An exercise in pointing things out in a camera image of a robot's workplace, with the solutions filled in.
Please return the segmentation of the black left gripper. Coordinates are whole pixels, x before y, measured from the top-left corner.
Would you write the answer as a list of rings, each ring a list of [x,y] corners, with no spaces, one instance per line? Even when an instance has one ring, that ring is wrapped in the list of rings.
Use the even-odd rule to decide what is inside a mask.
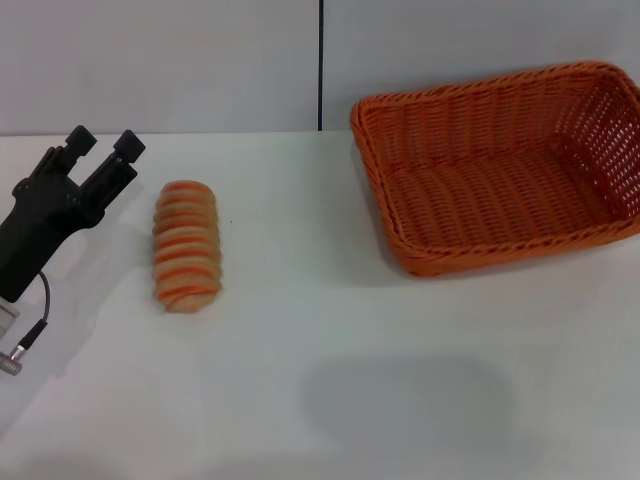
[[[64,146],[50,147],[33,176],[14,188],[15,204],[1,224],[1,297],[15,303],[65,240],[95,227],[105,209],[133,181],[132,164],[146,146],[126,130],[114,151],[84,181],[66,177],[97,143],[78,125]]]

